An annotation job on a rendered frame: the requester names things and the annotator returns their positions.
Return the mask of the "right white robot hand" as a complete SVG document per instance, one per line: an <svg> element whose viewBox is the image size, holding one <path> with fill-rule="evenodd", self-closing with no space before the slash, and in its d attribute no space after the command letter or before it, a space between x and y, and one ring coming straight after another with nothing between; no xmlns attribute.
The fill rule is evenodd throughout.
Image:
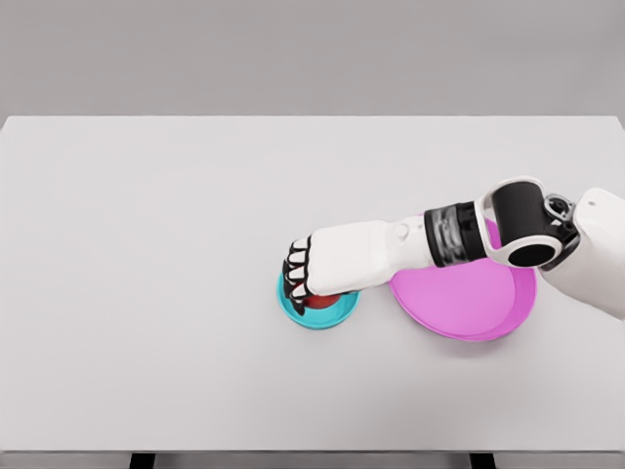
<svg viewBox="0 0 625 469"><path fill-rule="evenodd" d="M313 297L379 286L396 272L393 224L370 221L319 229L289 247L282 264L283 294L302 316Z"/></svg>

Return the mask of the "red apple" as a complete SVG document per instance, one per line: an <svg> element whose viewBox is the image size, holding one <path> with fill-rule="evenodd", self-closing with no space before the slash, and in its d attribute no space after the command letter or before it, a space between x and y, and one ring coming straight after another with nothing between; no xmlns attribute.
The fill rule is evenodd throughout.
<svg viewBox="0 0 625 469"><path fill-rule="evenodd" d="M303 304L307 309L323 310L323 309L330 308L334 304L338 303L341 297L342 297L341 294L329 295L329 296L314 295L314 296L305 298L303 301Z"/></svg>

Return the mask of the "blue bowl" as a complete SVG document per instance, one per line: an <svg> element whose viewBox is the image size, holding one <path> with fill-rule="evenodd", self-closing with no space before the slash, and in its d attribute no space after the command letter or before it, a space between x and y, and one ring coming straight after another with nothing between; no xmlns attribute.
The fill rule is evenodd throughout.
<svg viewBox="0 0 625 469"><path fill-rule="evenodd" d="M359 292L341 295L337 302L323 309L305 308L305 313L299 315L290 300L284 295L283 276L278 277L276 286L277 302L284 314L299 324L311 330L323 330L335 327L344 322L356 309Z"/></svg>

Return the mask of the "pink plate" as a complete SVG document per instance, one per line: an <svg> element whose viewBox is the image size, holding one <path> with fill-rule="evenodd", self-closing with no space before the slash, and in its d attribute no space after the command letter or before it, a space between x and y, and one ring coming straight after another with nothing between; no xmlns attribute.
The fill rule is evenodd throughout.
<svg viewBox="0 0 625 469"><path fill-rule="evenodd" d="M534 270L488 258L447 268L400 271L389 287L417 323L466 342L491 341L514 332L530 316L537 296Z"/></svg>

